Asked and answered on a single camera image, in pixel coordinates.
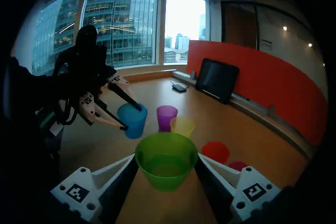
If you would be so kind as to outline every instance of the glass facade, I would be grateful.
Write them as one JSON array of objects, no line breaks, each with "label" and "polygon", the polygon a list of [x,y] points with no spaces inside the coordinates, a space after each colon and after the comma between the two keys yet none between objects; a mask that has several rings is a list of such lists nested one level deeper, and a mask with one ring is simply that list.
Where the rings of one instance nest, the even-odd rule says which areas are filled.
[{"label": "glass facade", "polygon": [[50,75],[58,54],[73,45],[79,0],[55,0],[40,13],[34,35],[32,73]]},{"label": "glass facade", "polygon": [[87,0],[82,25],[98,29],[107,65],[155,63],[155,7],[156,0]]}]

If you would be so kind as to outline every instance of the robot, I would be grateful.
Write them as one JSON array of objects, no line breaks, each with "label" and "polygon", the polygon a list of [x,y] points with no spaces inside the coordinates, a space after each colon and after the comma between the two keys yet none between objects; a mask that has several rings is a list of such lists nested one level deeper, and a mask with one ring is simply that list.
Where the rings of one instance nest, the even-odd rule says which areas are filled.
[{"label": "robot", "polygon": [[[127,125],[111,114],[99,99],[102,90],[115,92],[135,109],[141,110],[128,81],[105,64],[106,48],[96,45],[97,35],[94,26],[83,27],[78,33],[76,45],[56,61],[53,76],[58,75],[66,64],[69,74],[78,80],[83,77],[90,85],[79,86],[79,91],[66,101],[54,104],[56,122],[53,126],[70,125],[79,114],[89,125],[97,122],[126,131]],[[50,192],[82,220],[90,223],[115,222],[138,171],[134,155],[95,172],[80,167]],[[280,192],[251,166],[236,171],[199,153],[195,170],[219,223],[248,220],[253,212],[261,211]]]}]

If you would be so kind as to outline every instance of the window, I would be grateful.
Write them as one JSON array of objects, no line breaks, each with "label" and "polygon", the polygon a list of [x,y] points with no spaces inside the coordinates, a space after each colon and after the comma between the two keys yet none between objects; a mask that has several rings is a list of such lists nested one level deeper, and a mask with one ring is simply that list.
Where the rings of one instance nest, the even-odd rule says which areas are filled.
[{"label": "window", "polygon": [[[166,0],[166,13],[159,9],[159,14],[165,15],[165,24],[162,18],[156,19],[157,3],[158,0],[53,0],[41,10],[36,25],[33,74],[51,74],[58,55],[74,45],[74,34],[85,25],[98,29],[97,44],[107,47],[108,65],[117,68],[158,64],[158,57],[162,57],[159,62],[186,64],[189,40],[209,39],[209,3]],[[156,33],[163,28],[164,48],[156,48]]]},{"label": "window", "polygon": [[50,75],[60,52],[73,45],[79,0],[54,0],[41,10],[32,53],[32,73]]},{"label": "window", "polygon": [[164,63],[187,63],[189,40],[205,40],[205,0],[166,0]]},{"label": "window", "polygon": [[83,24],[97,27],[109,40],[114,67],[155,63],[155,4],[157,0],[87,0]]}]

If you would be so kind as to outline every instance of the sky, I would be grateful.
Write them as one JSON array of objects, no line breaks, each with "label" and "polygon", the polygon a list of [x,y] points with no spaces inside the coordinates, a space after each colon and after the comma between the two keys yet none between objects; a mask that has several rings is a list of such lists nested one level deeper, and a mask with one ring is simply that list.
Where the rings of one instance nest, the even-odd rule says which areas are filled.
[{"label": "sky", "polygon": [[202,14],[205,15],[204,0],[167,0],[165,37],[172,38],[172,47],[175,46],[178,33],[190,37],[191,40],[198,40]]}]

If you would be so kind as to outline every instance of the yellow cup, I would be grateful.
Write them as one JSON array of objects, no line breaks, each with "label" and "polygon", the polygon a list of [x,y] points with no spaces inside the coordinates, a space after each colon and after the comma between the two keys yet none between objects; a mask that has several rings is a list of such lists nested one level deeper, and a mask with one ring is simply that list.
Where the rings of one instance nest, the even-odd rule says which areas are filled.
[{"label": "yellow cup", "polygon": [[183,135],[187,138],[191,137],[195,126],[193,120],[184,116],[175,117],[171,120],[171,132]]}]

